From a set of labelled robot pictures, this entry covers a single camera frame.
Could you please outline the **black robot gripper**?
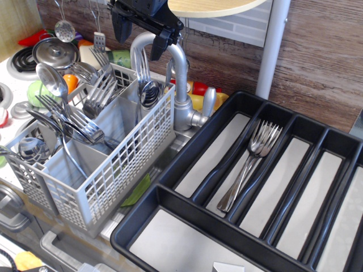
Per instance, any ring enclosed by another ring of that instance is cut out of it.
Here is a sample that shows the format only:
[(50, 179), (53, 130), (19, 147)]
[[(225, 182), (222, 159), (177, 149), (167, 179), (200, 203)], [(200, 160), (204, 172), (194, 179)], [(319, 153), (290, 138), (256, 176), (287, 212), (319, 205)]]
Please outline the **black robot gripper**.
[(176, 44), (184, 24), (167, 1), (109, 1), (116, 40), (123, 44), (137, 25), (153, 34), (151, 61), (158, 61), (169, 45)]

